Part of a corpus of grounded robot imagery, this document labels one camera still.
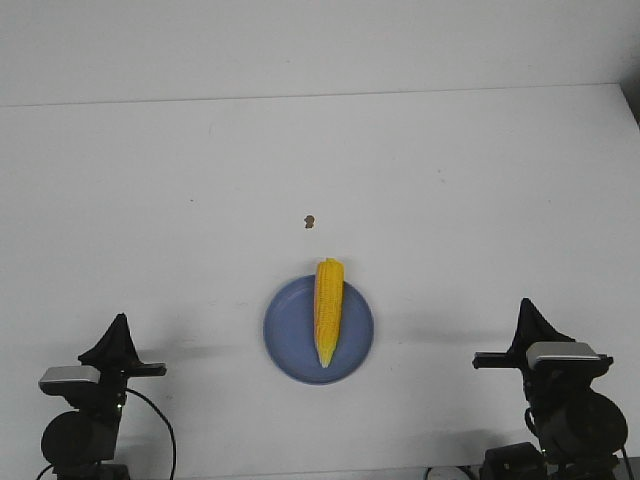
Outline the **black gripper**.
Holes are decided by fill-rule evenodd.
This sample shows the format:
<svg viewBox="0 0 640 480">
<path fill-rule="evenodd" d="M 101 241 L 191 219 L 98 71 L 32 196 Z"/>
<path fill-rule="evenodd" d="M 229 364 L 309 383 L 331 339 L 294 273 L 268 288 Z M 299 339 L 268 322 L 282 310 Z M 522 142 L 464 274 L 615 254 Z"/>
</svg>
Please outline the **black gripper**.
<svg viewBox="0 0 640 480">
<path fill-rule="evenodd" d="M 167 373 L 165 363 L 140 363 L 124 313 L 116 315 L 96 345 L 78 360 L 97 369 L 121 369 L 123 377 L 162 377 Z"/>
<path fill-rule="evenodd" d="M 613 358 L 600 355 L 599 361 L 543 362 L 535 370 L 529 368 L 524 356 L 531 343 L 538 342 L 574 342 L 575 339 L 557 331 L 531 303 L 523 298 L 520 303 L 516 330 L 510 347 L 506 353 L 477 352 L 472 361 L 476 369 L 482 368 L 514 368 L 525 371 L 607 371 L 613 364 Z"/>
</svg>

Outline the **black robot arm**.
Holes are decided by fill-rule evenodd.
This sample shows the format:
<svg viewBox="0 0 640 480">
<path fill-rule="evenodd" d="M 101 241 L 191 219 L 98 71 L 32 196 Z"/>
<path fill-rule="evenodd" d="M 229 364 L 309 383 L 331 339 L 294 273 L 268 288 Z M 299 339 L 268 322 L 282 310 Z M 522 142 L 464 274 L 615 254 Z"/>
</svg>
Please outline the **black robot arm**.
<svg viewBox="0 0 640 480">
<path fill-rule="evenodd" d="M 528 404 L 524 421 L 536 438 L 489 449 L 482 479 L 612 479 L 628 464 L 628 424 L 621 409 L 592 382 L 611 356 L 558 332 L 534 303 L 522 299 L 514 337 L 503 353 L 477 352 L 476 369 L 516 369 Z"/>
<path fill-rule="evenodd" d="M 79 363 L 48 368 L 38 381 L 40 390 L 62 397 L 72 407 L 49 422 L 41 437 L 48 462 L 42 472 L 58 479 L 128 479 L 129 468 L 115 464 L 122 411 L 129 394 L 144 401 L 166 425 L 175 477 L 177 442 L 169 419 L 146 395 L 130 389 L 132 378 L 162 377 L 164 363 L 144 363 L 133 343 L 127 316 L 116 315 L 94 347 L 78 356 Z"/>
</svg>

